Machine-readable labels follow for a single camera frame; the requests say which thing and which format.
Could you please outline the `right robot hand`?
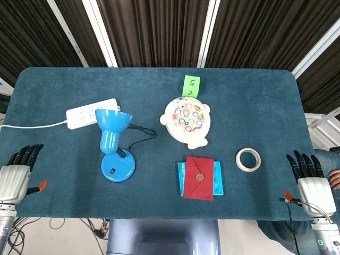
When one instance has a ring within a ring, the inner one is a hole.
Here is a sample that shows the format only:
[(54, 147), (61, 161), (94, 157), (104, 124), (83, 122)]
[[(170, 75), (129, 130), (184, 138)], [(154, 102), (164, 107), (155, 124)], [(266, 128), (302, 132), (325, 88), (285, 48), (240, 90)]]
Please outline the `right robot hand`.
[(280, 198), (280, 201), (302, 207), (312, 218), (330, 218), (336, 212), (336, 205), (320, 161), (314, 155), (307, 156), (296, 150), (294, 155), (286, 155), (286, 158), (300, 196), (296, 198), (290, 192), (284, 191), (284, 197)]

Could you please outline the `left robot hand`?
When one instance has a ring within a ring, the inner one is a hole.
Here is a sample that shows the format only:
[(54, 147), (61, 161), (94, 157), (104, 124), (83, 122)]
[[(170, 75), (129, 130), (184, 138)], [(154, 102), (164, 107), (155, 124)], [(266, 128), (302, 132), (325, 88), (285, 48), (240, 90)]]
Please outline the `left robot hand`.
[(1, 167), (1, 208), (19, 204), (26, 196), (40, 193), (48, 185), (43, 180), (36, 186), (29, 186), (30, 176), (43, 144), (25, 146), (13, 154), (7, 164)]

